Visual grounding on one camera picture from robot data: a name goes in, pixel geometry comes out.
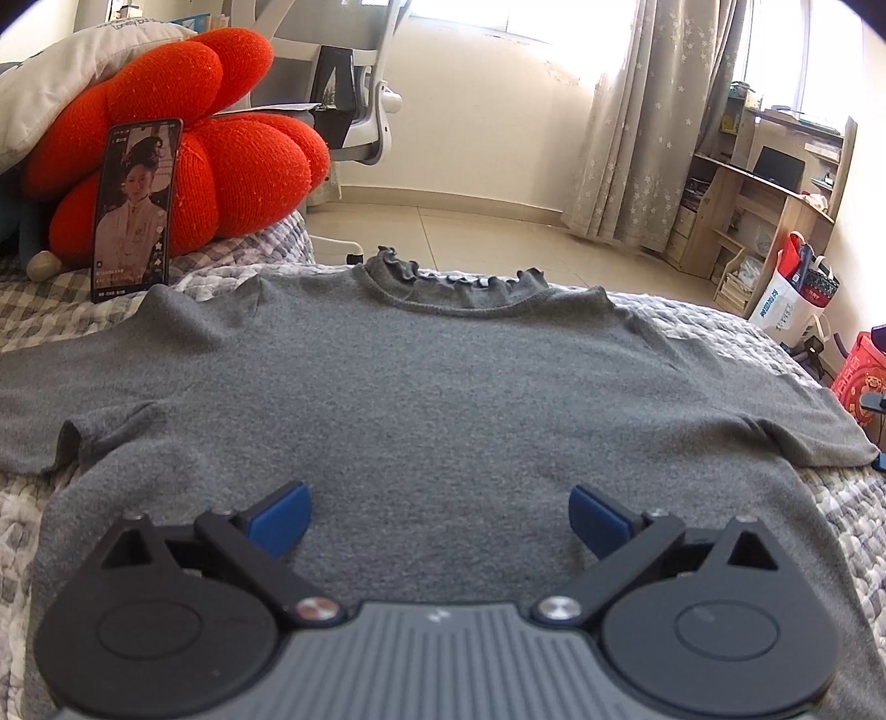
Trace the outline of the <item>grey ruffle-collar t-shirt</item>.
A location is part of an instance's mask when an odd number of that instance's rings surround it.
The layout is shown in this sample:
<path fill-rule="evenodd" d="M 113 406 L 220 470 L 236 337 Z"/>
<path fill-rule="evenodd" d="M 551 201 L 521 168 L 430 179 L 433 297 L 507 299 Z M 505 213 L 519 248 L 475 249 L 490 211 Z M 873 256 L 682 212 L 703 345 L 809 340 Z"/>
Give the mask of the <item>grey ruffle-collar t-shirt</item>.
<path fill-rule="evenodd" d="M 128 320 L 2 358 L 3 470 L 75 471 L 40 522 L 34 616 L 116 517 L 177 525 L 289 481 L 316 507 L 295 566 L 338 599 L 529 603 L 589 564 L 566 522 L 581 483 L 697 527 L 766 523 L 841 631 L 826 718 L 882 717 L 884 664 L 800 471 L 873 455 L 790 366 L 537 271 L 469 282 L 390 250 L 206 301 L 156 286 Z"/>

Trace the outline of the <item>red printed bucket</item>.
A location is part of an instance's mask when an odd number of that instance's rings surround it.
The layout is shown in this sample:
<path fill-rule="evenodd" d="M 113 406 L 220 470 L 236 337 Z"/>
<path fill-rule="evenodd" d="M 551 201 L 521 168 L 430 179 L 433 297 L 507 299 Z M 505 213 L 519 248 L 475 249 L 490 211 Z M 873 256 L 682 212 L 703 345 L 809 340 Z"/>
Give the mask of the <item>red printed bucket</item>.
<path fill-rule="evenodd" d="M 863 408 L 862 398 L 870 393 L 884 394 L 884 349 L 874 342 L 869 330 L 862 330 L 854 339 L 831 390 L 862 429 L 871 428 L 877 411 Z"/>

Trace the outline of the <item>white shopping bag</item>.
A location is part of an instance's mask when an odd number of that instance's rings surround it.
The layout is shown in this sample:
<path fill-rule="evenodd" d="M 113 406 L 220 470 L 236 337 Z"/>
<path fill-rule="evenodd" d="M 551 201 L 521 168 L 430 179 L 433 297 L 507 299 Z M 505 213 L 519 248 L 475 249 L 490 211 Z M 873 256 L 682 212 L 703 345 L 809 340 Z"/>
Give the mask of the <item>white shopping bag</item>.
<path fill-rule="evenodd" d="M 749 322 L 785 348 L 795 348 L 811 336 L 825 343 L 831 331 L 825 311 L 840 286 L 826 258 L 799 231 L 791 231 Z"/>

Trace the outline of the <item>black smartphone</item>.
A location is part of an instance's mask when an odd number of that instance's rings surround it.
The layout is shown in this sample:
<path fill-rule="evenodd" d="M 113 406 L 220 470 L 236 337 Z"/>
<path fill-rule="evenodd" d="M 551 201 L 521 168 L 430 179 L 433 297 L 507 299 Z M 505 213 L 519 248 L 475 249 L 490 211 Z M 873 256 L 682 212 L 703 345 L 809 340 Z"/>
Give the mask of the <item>black smartphone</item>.
<path fill-rule="evenodd" d="M 168 280 L 169 210 L 182 122 L 114 126 L 99 176 L 90 300 L 102 303 Z"/>

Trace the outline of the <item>blue monkey plush toy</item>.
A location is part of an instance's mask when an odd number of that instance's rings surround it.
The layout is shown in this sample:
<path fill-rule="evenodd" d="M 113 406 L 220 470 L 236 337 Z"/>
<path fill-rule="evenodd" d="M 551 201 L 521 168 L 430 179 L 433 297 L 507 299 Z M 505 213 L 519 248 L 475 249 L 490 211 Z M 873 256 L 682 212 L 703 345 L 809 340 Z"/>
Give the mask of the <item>blue monkey plush toy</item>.
<path fill-rule="evenodd" d="M 49 225 L 57 201 L 34 201 L 21 191 L 18 168 L 2 174 L 2 257 L 16 256 L 32 282 L 60 275 L 63 264 L 49 250 Z"/>

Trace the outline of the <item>red flower plush cushion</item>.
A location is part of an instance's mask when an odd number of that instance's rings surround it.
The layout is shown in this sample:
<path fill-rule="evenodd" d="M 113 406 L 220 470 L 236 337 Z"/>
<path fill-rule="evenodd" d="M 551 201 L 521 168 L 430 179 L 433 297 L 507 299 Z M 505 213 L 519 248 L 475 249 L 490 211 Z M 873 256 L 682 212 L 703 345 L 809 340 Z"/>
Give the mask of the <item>red flower plush cushion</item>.
<path fill-rule="evenodd" d="M 113 127 L 183 125 L 174 167 L 169 252 L 257 233 L 287 218 L 331 167 L 312 127 L 282 114 L 228 110 L 267 74 L 272 45 L 246 28 L 221 28 L 148 51 L 81 91 L 25 157 L 24 197 L 51 201 L 51 252 L 71 269 L 91 258 L 99 174 Z"/>

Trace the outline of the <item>wooden computer desk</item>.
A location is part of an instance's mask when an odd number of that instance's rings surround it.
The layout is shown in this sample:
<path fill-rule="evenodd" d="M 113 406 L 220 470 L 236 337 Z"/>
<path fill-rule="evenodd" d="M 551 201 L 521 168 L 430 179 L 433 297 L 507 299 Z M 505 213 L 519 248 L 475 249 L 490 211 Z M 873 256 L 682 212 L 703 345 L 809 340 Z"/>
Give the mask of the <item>wooden computer desk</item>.
<path fill-rule="evenodd" d="M 692 157 L 665 261 L 709 280 L 724 311 L 751 315 L 789 233 L 825 252 L 856 138 L 854 119 L 837 131 L 764 110 L 748 84 L 733 84 L 713 140 Z"/>

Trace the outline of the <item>grey star curtain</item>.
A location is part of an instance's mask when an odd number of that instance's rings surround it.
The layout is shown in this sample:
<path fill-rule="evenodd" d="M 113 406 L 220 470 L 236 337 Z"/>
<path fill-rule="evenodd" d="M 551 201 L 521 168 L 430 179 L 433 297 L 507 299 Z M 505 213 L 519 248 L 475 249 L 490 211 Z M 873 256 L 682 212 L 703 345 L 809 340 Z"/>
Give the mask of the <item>grey star curtain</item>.
<path fill-rule="evenodd" d="M 717 133 L 745 2 L 637 2 L 620 66 L 597 83 L 562 222 L 583 239 L 661 252 L 689 165 Z"/>

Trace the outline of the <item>white printed pillow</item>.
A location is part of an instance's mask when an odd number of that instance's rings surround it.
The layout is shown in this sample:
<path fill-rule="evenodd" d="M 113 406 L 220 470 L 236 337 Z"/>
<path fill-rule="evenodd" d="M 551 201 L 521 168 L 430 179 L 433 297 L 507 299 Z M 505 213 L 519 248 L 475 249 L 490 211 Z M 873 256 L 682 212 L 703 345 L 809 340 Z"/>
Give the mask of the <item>white printed pillow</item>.
<path fill-rule="evenodd" d="M 92 85 L 109 80 L 150 49 L 194 38 L 184 25 L 119 19 L 55 42 L 2 74 L 2 171 L 21 162 L 60 112 Z"/>

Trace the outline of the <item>white mesh office chair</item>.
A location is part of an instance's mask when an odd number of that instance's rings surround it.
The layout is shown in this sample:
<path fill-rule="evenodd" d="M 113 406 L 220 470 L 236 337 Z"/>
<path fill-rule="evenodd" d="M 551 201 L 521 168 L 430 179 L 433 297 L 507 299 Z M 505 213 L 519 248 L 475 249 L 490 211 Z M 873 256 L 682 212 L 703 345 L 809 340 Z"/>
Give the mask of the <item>white mesh office chair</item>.
<path fill-rule="evenodd" d="M 266 38 L 275 58 L 236 108 L 318 104 L 338 114 L 347 132 L 338 162 L 375 165 L 390 147 L 389 117 L 403 98 L 384 78 L 407 2 L 225 2 L 236 27 Z"/>

